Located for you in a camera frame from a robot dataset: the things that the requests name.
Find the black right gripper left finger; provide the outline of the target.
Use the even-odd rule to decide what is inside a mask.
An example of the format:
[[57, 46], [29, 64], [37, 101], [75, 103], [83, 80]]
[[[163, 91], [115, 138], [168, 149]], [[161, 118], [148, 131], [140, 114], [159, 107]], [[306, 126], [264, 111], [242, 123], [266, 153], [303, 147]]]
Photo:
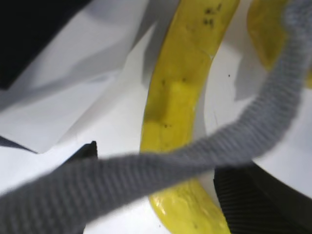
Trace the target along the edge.
[[91, 143], [84, 144], [72, 156], [70, 156], [66, 160], [65, 163], [67, 164], [67, 163], [71, 163], [77, 160], [83, 160], [86, 158], [97, 158], [97, 157], [98, 157], [97, 142], [92, 141]]

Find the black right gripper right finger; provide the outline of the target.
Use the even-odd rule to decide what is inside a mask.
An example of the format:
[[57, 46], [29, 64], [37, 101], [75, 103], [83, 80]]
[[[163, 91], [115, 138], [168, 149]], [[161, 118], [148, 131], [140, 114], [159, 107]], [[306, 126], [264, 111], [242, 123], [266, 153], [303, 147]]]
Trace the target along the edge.
[[256, 164], [217, 168], [214, 188], [233, 234], [310, 234], [312, 200]]

